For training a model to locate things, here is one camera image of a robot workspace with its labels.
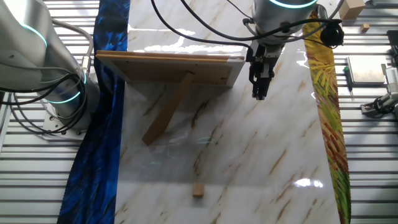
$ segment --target metal grating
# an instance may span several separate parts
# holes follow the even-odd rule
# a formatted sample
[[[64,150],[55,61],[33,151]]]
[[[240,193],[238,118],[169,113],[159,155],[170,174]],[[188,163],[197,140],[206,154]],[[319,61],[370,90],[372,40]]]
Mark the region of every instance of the metal grating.
[[[93,33],[99,1],[47,0],[45,3],[54,18]],[[362,23],[371,26],[365,34],[359,31]],[[80,62],[88,47],[87,40],[64,28],[55,29]],[[354,88],[352,101],[343,74],[345,58],[349,55],[385,55],[390,61],[386,36],[390,29],[398,29],[398,4],[394,0],[374,1],[356,21],[344,23],[345,46],[335,49],[341,117],[351,171],[353,224],[398,223],[397,120],[393,115],[378,120],[367,118],[362,116],[359,107],[386,94],[387,90]],[[18,97],[24,101],[34,95]],[[40,103],[25,105],[23,109],[36,124],[43,125],[45,111]],[[0,224],[56,223],[79,144],[47,142],[28,133],[11,115],[0,154]]]

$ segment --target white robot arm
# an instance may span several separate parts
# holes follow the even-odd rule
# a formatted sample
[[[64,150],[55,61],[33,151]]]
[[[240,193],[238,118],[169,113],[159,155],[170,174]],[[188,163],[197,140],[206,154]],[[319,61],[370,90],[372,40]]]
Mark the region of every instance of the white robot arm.
[[[42,0],[0,0],[0,88],[45,88],[68,73],[77,74],[85,87],[87,106],[73,129],[84,130],[97,107],[100,90],[88,78],[90,56],[86,55],[83,61],[85,65],[81,67],[59,39]],[[82,106],[79,94],[78,85],[65,80],[45,99],[59,117],[67,118]],[[69,122],[70,119],[62,120],[64,124]]]
[[[304,39],[322,29],[323,26],[307,35],[290,39],[292,34],[299,31],[304,24],[293,27],[289,25],[308,19],[314,9],[318,12],[320,19],[327,19],[326,9],[316,3],[317,0],[254,0],[253,20],[246,20],[245,23],[252,34],[262,35],[279,28],[286,28],[265,38],[254,40],[251,44],[253,53],[247,56],[247,61],[251,63],[249,80],[253,84],[253,98],[264,100],[267,96],[269,84],[274,77],[274,66],[285,43]],[[343,0],[328,18],[329,20],[335,16],[342,3]],[[248,26],[249,22],[256,25],[256,31]],[[343,43],[344,32],[338,23],[326,25],[321,35],[321,40],[329,47]]]

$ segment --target marble surface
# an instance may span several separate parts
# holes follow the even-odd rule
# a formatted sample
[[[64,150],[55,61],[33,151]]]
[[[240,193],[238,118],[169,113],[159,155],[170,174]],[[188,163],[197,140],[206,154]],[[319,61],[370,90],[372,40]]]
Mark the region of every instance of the marble surface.
[[[221,39],[180,1],[157,4],[172,26]],[[214,28],[249,36],[227,1],[190,5]],[[245,55],[166,31],[150,1],[131,1],[129,23],[129,51]],[[251,98],[248,68],[233,88],[193,86],[150,147],[141,138],[177,86],[126,84],[115,223],[339,223],[303,42],[285,46],[264,101]],[[202,199],[192,197],[196,182]]]

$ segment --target small wooden cube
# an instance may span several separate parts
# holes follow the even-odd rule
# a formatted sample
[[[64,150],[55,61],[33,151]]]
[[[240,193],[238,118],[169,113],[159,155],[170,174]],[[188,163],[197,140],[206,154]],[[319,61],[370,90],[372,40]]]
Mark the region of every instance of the small wooden cube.
[[[361,26],[361,32],[366,32],[369,30],[371,26],[369,24],[362,24]]]
[[[363,0],[345,0],[338,12],[342,20],[355,20],[364,8]]]
[[[204,184],[193,184],[192,186],[192,196],[196,198],[203,198],[205,195],[205,185]]]

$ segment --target blue patterned cloth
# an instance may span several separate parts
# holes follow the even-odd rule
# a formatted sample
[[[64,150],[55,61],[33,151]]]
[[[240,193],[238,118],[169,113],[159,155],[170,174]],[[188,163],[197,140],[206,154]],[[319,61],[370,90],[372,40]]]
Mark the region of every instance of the blue patterned cloth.
[[[99,2],[95,53],[127,50],[129,10],[130,0]],[[101,99],[70,171],[57,223],[114,223],[124,81],[97,58],[94,66]]]

